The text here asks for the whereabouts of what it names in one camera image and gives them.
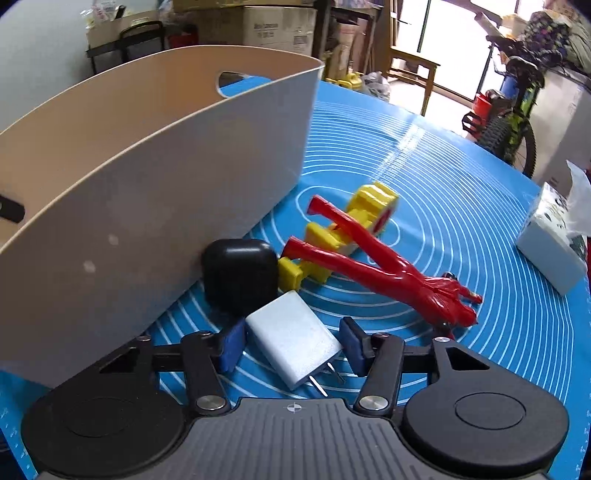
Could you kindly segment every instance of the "beige plastic bin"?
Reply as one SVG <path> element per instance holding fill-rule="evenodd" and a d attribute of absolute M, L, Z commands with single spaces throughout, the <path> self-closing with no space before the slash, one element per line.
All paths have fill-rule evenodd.
<path fill-rule="evenodd" d="M 0 134 L 0 369 L 54 386 L 148 327 L 301 173 L 322 63 L 255 47 L 145 57 Z M 225 98 L 224 71 L 272 79 Z"/>

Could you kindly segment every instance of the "red toy figure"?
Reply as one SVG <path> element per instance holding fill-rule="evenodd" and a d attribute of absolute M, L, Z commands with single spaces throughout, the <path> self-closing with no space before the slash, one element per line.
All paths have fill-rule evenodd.
<path fill-rule="evenodd" d="M 462 303 L 482 303 L 482 297 L 453 278 L 426 277 L 409 261 L 375 238 L 347 213 L 318 195 L 308 206 L 308 215 L 322 215 L 336 223 L 379 266 L 375 268 L 336 252 L 327 252 L 292 236 L 283 257 L 301 258 L 337 271 L 373 292 L 401 301 L 414 308 L 436 332 L 453 338 L 452 328 L 476 324 L 476 312 Z"/>

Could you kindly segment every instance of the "gray gripper base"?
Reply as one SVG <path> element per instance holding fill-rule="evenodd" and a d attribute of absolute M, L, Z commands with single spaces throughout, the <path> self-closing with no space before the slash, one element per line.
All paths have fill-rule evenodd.
<path fill-rule="evenodd" d="M 352 413 L 343 400 L 243 398 L 195 422 L 183 444 L 128 480 L 445 480 L 410 453 L 384 419 Z M 544 480 L 536 474 L 532 480 Z M 54 480 L 44 473 L 39 480 Z"/>

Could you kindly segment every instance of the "charger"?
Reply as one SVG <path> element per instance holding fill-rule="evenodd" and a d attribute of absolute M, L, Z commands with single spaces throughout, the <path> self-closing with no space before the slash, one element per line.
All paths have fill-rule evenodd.
<path fill-rule="evenodd" d="M 289 390 L 310 379 L 327 396 L 312 375 L 326 366 L 336 374 L 329 362 L 342 347 L 296 291 L 251 313 L 246 324 Z"/>

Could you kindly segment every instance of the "blue mat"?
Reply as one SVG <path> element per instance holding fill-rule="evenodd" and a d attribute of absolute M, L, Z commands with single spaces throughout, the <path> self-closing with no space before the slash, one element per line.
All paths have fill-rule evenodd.
<path fill-rule="evenodd" d="M 232 95 L 260 84 L 248 79 L 227 87 Z M 545 388 L 565 403 L 571 428 L 551 475 L 574 480 L 591 427 L 591 299 L 587 281 L 561 298 L 514 247 L 538 187 L 517 171 L 457 135 L 438 129 L 422 117 L 367 96 L 321 83 L 304 165 L 297 187 L 253 228 L 250 236 L 268 241 L 277 252 L 290 235 L 302 236 L 306 207 L 320 194 L 344 207 L 357 188 L 372 180 L 401 195 L 398 210 L 382 239 L 428 275 L 454 272 L 471 290 L 484 296 L 479 324 L 457 330 L 458 339 Z M 369 261 L 361 252 L 354 255 Z M 301 296 L 331 330 L 342 316 L 357 319 L 367 332 L 391 332 L 413 345 L 430 341 L 430 328 L 406 305 L 373 294 L 334 275 L 325 286 L 305 280 Z M 176 343 L 186 333 L 217 330 L 220 319 L 193 286 L 150 328 L 157 343 Z M 318 380 L 328 392 L 352 402 L 363 383 L 342 356 L 335 367 L 346 377 L 339 385 L 326 374 Z M 0 414 L 12 383 L 0 375 Z M 293 392 L 253 346 L 237 369 L 222 377 L 230 399 L 239 397 L 309 398 L 311 385 Z M 424 375 L 404 375 L 399 404 L 426 385 Z M 182 374 L 162 374 L 161 387 L 183 402 Z M 7 438 L 17 459 L 24 453 L 18 423 L 27 402 L 12 401 Z M 19 459 L 27 469 L 27 456 Z"/>

